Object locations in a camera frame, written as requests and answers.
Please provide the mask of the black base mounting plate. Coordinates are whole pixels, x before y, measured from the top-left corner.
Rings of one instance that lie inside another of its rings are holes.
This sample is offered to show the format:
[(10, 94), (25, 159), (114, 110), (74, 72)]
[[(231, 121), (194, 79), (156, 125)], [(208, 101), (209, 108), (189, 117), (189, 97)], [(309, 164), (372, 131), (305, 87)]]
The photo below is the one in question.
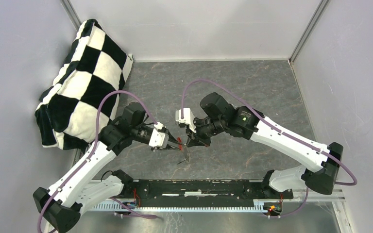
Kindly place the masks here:
[(253, 180), (138, 180), (125, 183), (118, 197), (141, 207), (250, 207), (254, 200), (292, 199), (293, 192)]

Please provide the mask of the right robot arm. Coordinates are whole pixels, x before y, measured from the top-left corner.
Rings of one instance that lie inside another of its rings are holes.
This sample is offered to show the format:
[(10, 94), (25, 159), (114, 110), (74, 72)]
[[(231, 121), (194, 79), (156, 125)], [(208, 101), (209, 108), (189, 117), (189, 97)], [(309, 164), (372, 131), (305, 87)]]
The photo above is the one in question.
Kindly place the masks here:
[(220, 133), (261, 143), (300, 163), (285, 170), (269, 170), (261, 185), (265, 197), (274, 198), (280, 192), (303, 187), (323, 195), (333, 193), (343, 153), (341, 144), (309, 140), (281, 127), (262, 112), (230, 104), (216, 92), (205, 96), (200, 107), (205, 118), (195, 117), (190, 108), (176, 111), (175, 120), (188, 136), (187, 147), (209, 147), (211, 138)]

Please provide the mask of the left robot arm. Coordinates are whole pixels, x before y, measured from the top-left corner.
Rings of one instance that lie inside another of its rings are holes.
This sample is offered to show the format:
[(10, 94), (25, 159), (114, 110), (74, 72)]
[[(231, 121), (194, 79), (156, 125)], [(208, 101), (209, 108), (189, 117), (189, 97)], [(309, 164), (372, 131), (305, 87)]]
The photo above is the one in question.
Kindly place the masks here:
[(49, 188), (39, 187), (33, 199), (40, 213), (58, 233), (71, 230), (81, 215), (109, 197), (129, 197), (133, 184), (111, 175), (85, 189), (92, 178), (133, 141), (148, 145), (152, 150), (177, 150), (180, 142), (161, 123), (149, 123), (146, 110), (139, 102), (126, 106), (121, 116), (102, 128), (98, 141), (93, 142), (84, 156)]

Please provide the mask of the black white checkered blanket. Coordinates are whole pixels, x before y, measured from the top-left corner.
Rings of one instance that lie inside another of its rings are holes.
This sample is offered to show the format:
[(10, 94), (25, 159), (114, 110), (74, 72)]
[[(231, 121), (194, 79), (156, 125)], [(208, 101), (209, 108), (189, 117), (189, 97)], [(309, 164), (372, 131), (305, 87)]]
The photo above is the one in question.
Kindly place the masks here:
[(84, 21), (34, 116), (45, 148), (84, 150), (117, 113), (119, 95), (133, 66), (95, 19)]

